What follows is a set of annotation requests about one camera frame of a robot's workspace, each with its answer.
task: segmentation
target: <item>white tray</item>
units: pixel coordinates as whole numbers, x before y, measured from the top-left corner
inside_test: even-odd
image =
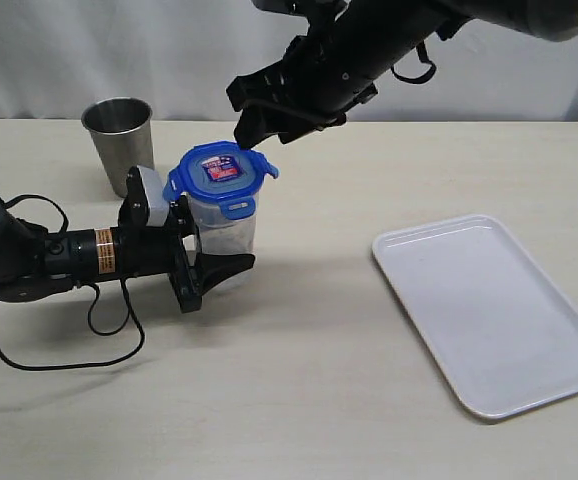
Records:
[[[500,222],[389,232],[373,252],[473,414],[500,420],[578,393],[578,312]]]

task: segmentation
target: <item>backdrop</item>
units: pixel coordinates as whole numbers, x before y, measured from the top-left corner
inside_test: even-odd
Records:
[[[224,90],[275,60],[298,18],[249,0],[0,0],[0,117],[78,118],[132,95],[163,119],[234,119]],[[356,120],[578,120],[578,38],[551,44],[481,22],[432,39],[425,86],[385,75]],[[399,66],[420,71],[415,56]]]

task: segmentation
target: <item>table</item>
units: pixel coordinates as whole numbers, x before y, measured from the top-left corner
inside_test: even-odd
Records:
[[[155,122],[164,175],[229,123]],[[381,232],[468,213],[504,222],[578,306],[578,124],[351,124],[260,150],[257,265],[182,317],[165,277],[129,282],[147,331],[99,371],[0,362],[0,479],[578,478],[578,396],[497,425],[450,395],[371,259]],[[114,224],[114,197],[75,121],[0,120],[0,196],[60,203],[72,228]],[[17,214],[59,226],[51,208]],[[110,358],[87,289],[0,304],[15,359]],[[122,315],[117,283],[98,318]]]

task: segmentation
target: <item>plastic container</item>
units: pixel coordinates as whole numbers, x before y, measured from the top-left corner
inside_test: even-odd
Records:
[[[233,142],[200,145],[169,172],[163,195],[175,201],[187,194],[204,253],[253,253],[258,192],[266,175],[278,178],[279,171],[261,153],[241,150]],[[226,280],[216,290],[242,285],[249,273]]]

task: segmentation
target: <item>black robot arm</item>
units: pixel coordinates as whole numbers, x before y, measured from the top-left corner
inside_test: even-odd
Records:
[[[278,62],[227,88],[242,111],[235,138],[252,148],[346,122],[377,93],[374,81],[424,40],[453,37],[472,19],[561,41],[578,34],[578,0],[252,0],[261,9],[306,17]]]

